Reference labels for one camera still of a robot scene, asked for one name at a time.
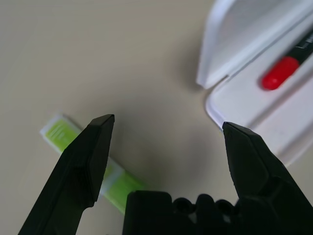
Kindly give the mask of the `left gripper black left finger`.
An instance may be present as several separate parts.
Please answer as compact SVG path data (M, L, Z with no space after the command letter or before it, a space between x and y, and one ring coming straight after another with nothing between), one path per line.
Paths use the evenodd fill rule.
M114 115L93 119L64 150L19 233L74 235L85 209L98 200Z

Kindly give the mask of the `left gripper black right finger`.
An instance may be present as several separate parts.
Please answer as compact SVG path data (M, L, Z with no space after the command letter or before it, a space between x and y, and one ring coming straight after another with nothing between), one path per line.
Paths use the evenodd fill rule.
M230 175L247 235L311 235L313 207L261 136L225 122Z

